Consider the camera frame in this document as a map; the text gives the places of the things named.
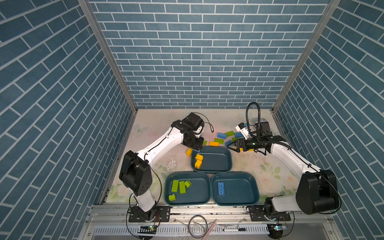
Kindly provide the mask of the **yellow square lego brick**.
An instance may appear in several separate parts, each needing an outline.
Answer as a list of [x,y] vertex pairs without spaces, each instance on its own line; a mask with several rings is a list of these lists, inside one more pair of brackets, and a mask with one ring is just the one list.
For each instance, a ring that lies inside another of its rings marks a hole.
[[201,161],[201,160],[196,160],[196,162],[195,162],[195,168],[196,168],[196,169],[200,169],[201,166],[202,166],[202,163],[203,163],[203,161]]

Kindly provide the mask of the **small green lego brick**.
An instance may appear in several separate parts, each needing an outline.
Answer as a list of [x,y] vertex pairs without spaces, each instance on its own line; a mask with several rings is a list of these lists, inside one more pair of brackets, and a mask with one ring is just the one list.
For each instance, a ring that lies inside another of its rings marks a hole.
[[187,188],[189,188],[191,185],[192,185],[192,183],[191,183],[190,181],[185,181],[185,186],[186,186]]

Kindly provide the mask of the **blue upturned lego brick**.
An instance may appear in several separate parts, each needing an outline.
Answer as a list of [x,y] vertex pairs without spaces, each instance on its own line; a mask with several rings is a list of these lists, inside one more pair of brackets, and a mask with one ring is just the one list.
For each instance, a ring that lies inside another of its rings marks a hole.
[[225,195],[225,184],[224,182],[218,182],[218,194],[219,196]]

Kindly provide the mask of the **small yellow lego brick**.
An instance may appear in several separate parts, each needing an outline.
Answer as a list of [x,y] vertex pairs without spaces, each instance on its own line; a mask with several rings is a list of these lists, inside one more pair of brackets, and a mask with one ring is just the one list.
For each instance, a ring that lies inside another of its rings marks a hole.
[[188,149],[186,155],[190,157],[192,155],[193,149]]

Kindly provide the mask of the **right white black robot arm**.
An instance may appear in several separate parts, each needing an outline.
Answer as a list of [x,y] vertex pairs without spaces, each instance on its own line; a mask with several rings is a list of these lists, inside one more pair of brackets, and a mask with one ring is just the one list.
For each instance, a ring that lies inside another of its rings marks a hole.
[[298,178],[299,185],[294,195],[267,198],[265,214],[280,212],[302,212],[312,214],[333,214],[342,206],[338,192],[337,178],[331,170],[323,170],[302,157],[279,135],[273,135],[269,123],[256,123],[256,130],[240,123],[236,131],[242,137],[228,144],[234,152],[259,152],[271,154],[279,159]]

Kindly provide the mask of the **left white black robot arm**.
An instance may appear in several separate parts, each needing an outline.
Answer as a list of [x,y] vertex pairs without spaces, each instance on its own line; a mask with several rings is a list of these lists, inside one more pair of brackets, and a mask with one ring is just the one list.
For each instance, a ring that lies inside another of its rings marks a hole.
[[200,150],[204,143],[201,136],[204,127],[203,119],[190,113],[184,119],[172,122],[171,127],[149,146],[137,152],[125,153],[119,179],[131,190],[139,209],[145,214],[153,214],[158,204],[150,191],[153,166],[177,145]]

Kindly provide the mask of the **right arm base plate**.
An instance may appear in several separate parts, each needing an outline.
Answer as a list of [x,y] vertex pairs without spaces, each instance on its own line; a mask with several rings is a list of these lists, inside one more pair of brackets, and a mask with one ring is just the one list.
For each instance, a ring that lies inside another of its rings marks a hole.
[[274,209],[264,205],[247,206],[246,212],[250,215],[252,222],[291,221],[291,216],[288,212],[276,212]]

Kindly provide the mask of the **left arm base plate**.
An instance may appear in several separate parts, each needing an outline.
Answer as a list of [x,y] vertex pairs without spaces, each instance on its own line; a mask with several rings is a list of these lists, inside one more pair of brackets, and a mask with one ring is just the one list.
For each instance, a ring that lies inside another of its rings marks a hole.
[[130,223],[144,223],[144,222],[169,222],[171,207],[169,206],[156,206],[148,212],[144,212],[140,207],[130,207],[128,211],[128,222]]

